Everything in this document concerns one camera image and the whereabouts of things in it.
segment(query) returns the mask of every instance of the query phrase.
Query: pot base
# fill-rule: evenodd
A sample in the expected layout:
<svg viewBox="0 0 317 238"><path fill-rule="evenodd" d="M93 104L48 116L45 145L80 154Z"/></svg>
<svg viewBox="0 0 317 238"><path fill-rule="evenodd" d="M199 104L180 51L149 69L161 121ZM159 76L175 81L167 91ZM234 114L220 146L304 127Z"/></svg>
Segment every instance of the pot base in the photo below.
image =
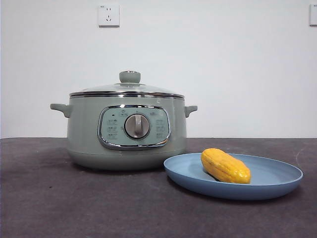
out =
<svg viewBox="0 0 317 238"><path fill-rule="evenodd" d="M169 157L185 152L185 149L157 154L114 156L93 155L67 150L71 159L84 167L98 170L146 170L163 167L163 162Z"/></svg>

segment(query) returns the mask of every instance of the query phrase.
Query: control dial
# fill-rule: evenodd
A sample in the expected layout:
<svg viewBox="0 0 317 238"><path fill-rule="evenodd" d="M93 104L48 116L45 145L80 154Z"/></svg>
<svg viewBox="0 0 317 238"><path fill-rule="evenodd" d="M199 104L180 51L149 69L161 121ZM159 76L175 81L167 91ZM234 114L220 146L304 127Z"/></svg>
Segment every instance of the control dial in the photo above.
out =
<svg viewBox="0 0 317 238"><path fill-rule="evenodd" d="M148 134L150 123L145 116L134 114L125 121L124 128L129 136L134 139L140 139Z"/></svg>

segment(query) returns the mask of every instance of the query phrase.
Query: gray tablecloth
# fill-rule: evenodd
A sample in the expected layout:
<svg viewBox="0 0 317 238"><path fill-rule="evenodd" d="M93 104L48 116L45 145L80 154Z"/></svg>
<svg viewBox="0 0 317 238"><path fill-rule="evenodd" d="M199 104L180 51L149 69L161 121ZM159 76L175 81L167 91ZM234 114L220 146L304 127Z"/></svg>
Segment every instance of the gray tablecloth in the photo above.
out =
<svg viewBox="0 0 317 238"><path fill-rule="evenodd" d="M284 197L232 201L188 191L163 168L101 172L75 165L65 138L2 139L1 237L317 237L317 139L187 142L190 153L216 147L285 161L304 178Z"/></svg>

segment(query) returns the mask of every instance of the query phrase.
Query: lid knob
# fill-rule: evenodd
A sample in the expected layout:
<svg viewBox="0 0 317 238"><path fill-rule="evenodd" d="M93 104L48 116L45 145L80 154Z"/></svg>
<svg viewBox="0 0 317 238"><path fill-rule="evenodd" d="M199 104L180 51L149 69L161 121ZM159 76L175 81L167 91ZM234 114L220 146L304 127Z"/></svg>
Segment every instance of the lid knob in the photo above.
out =
<svg viewBox="0 0 317 238"><path fill-rule="evenodd" d="M121 83L139 83L141 74L136 71L123 71L119 74Z"/></svg>

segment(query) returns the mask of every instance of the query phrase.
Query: plate rim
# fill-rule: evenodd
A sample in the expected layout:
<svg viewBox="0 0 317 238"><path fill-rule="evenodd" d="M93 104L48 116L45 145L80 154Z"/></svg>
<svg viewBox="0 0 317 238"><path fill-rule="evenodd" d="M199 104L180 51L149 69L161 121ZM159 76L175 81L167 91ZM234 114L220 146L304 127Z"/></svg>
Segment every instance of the plate rim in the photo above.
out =
<svg viewBox="0 0 317 238"><path fill-rule="evenodd" d="M267 157L262 157L262 156L236 154L236 153L228 153L228 154L229 154L229 155L251 156L251 157L257 157L257 158L266 159L266 160L277 161L277 162L279 162L279 163L283 163L283 164L289 165L289 166L294 167L295 169L299 170L300 176L299 176L297 179L290 180L290 181L288 181L288 182L277 183L277 184L234 183L234 182L221 182L221 181L212 181L212 180L206 180L206 179L201 179L201 178L193 178L193 177L190 177L190 176L187 176L187 175L183 175L183 174L177 173L177 172L171 170L170 168L168 168L168 167L166 166L167 161L168 161L168 160L171 160L171 159L173 159L173 158L175 158L175 157L181 157L181 156L184 156L184 155L198 155L198 154L201 154L201 153L202 153L202 152L199 152L199 153L186 153L186 154L175 155L175 156L169 157L169 158L166 159L166 160L164 161L164 163L163 163L163 164L164 164L164 168L167 169L167 170L169 170L169 171L171 171L171 172L173 172L173 173L175 173L175 174L181 175L181 176L186 177L186 178L189 178L189 179L195 179L195 180L200 180L200 181L204 181L204 182L212 182L212 183L215 183L215 184L222 184L222 185L227 184L227 185L232 185L232 186L237 186L237 185L238 185L238 186L254 186L254 187L262 187L262 186L282 186L282 185L286 185L286 184L291 184L291 183L298 182L298 181L300 181L300 180L303 178L303 176L304 176L304 173L303 173L303 171L302 171L300 168L298 168L298 167L296 167L296 166L294 166L294 165L292 165L292 164L289 164L289 163L287 163L287 162L280 161L280 160L276 160L276 159L271 159L271 158L267 158Z"/></svg>

